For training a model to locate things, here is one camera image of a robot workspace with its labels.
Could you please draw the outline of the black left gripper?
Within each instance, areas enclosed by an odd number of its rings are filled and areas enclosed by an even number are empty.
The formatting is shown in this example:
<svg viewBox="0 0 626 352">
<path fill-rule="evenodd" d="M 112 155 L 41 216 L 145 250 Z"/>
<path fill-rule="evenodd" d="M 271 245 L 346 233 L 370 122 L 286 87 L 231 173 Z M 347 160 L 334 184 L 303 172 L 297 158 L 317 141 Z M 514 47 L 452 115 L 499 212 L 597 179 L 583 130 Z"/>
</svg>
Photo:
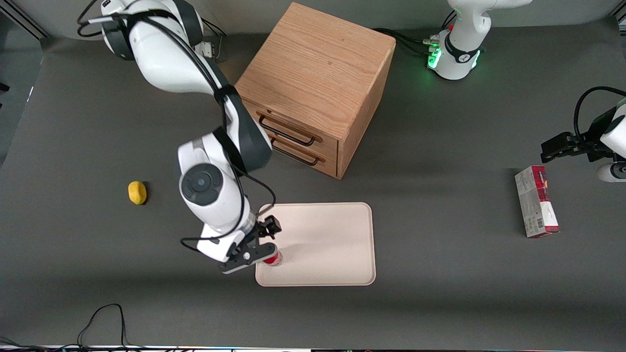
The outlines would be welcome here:
<svg viewBox="0 0 626 352">
<path fill-rule="evenodd" d="M 586 153 L 589 162 L 615 158 L 615 152 L 606 143 L 601 141 L 602 136 L 611 132 L 617 127 L 617 109 L 609 109 L 593 120 L 587 132 L 581 137 L 571 132 L 563 132 L 550 138 L 541 144 L 541 162 L 548 163 L 555 158 L 564 156 L 577 156 L 581 154 L 581 147 L 588 148 Z"/>
</svg>

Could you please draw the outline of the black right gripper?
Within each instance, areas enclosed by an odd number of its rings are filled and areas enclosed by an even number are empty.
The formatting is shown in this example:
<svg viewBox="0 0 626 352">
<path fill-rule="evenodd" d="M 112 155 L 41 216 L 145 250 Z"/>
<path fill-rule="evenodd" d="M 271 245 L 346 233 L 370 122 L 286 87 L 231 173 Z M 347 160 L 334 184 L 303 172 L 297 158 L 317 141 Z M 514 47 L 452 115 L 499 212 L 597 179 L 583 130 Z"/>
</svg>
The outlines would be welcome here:
<svg viewBox="0 0 626 352">
<path fill-rule="evenodd" d="M 261 256 L 266 253 L 260 244 L 260 238 L 275 239 L 275 235 L 282 231 L 280 222 L 275 216 L 267 216 L 263 221 L 257 221 L 250 233 L 246 234 L 241 243 L 233 250 L 234 256 L 243 256 L 248 253 L 250 256 Z"/>
</svg>

